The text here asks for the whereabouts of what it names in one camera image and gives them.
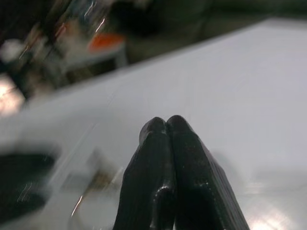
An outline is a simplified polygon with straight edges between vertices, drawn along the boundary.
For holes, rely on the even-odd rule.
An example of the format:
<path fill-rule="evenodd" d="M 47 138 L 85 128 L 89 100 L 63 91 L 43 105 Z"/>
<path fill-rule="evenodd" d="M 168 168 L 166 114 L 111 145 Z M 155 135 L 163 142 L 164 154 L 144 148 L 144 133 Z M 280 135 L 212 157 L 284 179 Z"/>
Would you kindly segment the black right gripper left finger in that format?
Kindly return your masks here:
<path fill-rule="evenodd" d="M 123 175 L 115 230 L 171 230 L 176 214 L 176 174 L 166 123 L 141 129 L 139 145 Z"/>

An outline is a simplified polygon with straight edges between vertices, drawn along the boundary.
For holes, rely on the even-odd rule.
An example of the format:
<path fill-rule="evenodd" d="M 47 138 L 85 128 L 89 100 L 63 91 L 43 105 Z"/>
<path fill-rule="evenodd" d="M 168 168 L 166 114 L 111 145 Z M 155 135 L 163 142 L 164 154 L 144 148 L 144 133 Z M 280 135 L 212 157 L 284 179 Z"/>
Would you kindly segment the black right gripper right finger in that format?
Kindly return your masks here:
<path fill-rule="evenodd" d="M 247 230 L 249 226 L 223 168 L 189 123 L 167 121 L 177 178 L 177 230 Z"/>

